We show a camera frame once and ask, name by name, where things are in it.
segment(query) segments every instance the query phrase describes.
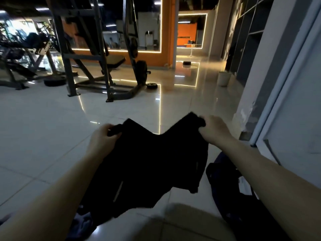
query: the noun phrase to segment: black garment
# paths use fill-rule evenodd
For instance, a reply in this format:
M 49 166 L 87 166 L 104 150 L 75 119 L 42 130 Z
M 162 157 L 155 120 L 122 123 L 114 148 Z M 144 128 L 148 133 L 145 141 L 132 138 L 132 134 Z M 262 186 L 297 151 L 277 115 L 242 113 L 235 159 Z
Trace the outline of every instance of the black garment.
M 132 208 L 152 208 L 172 187 L 198 191 L 208 143 L 198 132 L 203 119 L 189 113 L 156 135 L 127 119 L 109 134 L 122 132 L 104 159 L 81 204 L 95 225 Z
M 227 155 L 221 152 L 206 168 L 206 175 L 215 204 L 237 240 L 291 240 L 254 194 L 240 193 L 242 174 Z

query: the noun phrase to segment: ceiling light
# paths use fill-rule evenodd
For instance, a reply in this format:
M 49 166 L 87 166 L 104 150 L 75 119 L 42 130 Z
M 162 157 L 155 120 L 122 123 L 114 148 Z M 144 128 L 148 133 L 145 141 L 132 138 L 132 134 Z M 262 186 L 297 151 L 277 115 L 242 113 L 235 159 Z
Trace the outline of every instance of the ceiling light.
M 47 11 L 49 8 L 36 8 L 37 11 Z
M 98 3 L 98 6 L 100 6 L 100 7 L 102 7 L 102 6 L 104 6 L 105 4 L 104 3 Z

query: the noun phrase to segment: trash bin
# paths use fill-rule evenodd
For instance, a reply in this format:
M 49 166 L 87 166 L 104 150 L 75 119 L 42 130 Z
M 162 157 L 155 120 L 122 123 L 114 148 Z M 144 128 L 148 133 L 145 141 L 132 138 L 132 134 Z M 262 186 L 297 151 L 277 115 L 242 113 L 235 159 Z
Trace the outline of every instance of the trash bin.
M 231 78 L 231 72 L 219 72 L 219 77 L 217 79 L 217 85 L 226 87 L 229 84 L 230 78 Z

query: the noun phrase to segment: white tile floor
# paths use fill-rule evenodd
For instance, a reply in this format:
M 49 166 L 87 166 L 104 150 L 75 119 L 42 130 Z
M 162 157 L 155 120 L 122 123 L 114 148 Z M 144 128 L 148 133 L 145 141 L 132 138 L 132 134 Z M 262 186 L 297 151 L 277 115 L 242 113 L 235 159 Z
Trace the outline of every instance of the white tile floor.
M 70 98 L 65 86 L 35 83 L 22 91 L 0 87 L 0 217 L 30 202 L 72 167 L 83 156 L 90 134 L 103 123 L 131 118 L 153 133 L 163 133 L 193 111 L 219 115 L 231 127 L 240 99 L 239 84 L 217 87 L 223 64 L 195 61 L 191 68 L 177 62 L 176 71 L 152 70 L 148 81 L 157 82 L 157 90 L 144 89 L 130 100 L 113 103 L 105 102 L 106 94 L 86 90 Z M 99 75 L 97 66 L 89 69 Z M 134 79 L 128 67 L 111 74 L 115 80 Z M 208 163 L 219 152 L 210 146 Z M 173 188 L 153 209 L 129 210 L 99 226 L 89 240 L 235 238 L 220 218 L 204 174 L 197 194 Z

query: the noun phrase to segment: orange wall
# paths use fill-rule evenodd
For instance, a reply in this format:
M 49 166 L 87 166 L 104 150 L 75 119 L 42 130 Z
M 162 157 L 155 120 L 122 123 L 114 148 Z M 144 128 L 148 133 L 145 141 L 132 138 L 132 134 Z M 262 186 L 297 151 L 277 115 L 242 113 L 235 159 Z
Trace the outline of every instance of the orange wall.
M 177 38 L 177 45 L 182 46 L 187 44 L 189 40 L 196 38 L 197 24 L 178 24 L 178 37 L 189 37 L 189 38 Z
M 172 64 L 174 52 L 174 28 L 175 28 L 175 0 L 163 0 L 162 15 L 162 52 L 161 53 L 143 53 L 138 52 L 138 60 L 145 60 L 148 66 L 170 66 Z M 74 51 L 76 54 L 90 55 L 90 51 Z M 126 57 L 125 64 L 130 64 L 128 52 L 113 52 L 110 54 L 122 54 Z

